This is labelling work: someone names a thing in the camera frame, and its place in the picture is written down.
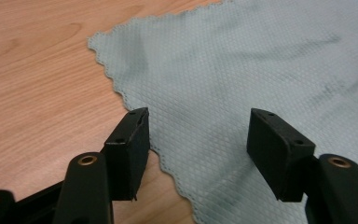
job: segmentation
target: wooden table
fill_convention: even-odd
[[[63,180],[68,162],[99,151],[126,113],[88,37],[216,1],[0,1],[0,189],[20,200]],[[138,202],[114,202],[114,211],[116,223],[194,222],[155,153]]]

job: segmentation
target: table surface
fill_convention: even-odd
[[[20,200],[63,180],[68,162],[99,151],[127,112],[88,37],[216,1],[0,1],[0,189]],[[116,223],[194,222],[153,152],[137,196],[114,202]]]

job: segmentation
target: cloth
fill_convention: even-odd
[[[246,153],[252,107],[358,163],[358,0],[234,0],[89,39],[198,223],[307,223]]]

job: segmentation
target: textured fabric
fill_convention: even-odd
[[[149,107],[152,148],[199,223],[307,223],[246,153],[252,107],[316,156],[358,162],[358,0],[229,1],[134,19],[89,47],[125,106]]]

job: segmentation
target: hole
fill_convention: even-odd
[[[74,219],[71,224],[89,224],[90,219],[88,217],[78,217]]]
[[[341,168],[350,168],[351,167],[350,163],[348,163],[347,161],[345,161],[341,158],[338,158],[338,157],[329,158],[328,161],[337,167],[341,167]]]
[[[301,141],[301,140],[296,140],[295,143],[298,144],[298,145],[303,145],[304,144],[304,142]]]
[[[118,138],[115,140],[116,143],[125,143],[126,142],[126,139],[124,138]]]
[[[97,161],[97,158],[94,156],[85,156],[77,161],[80,165],[90,165]]]

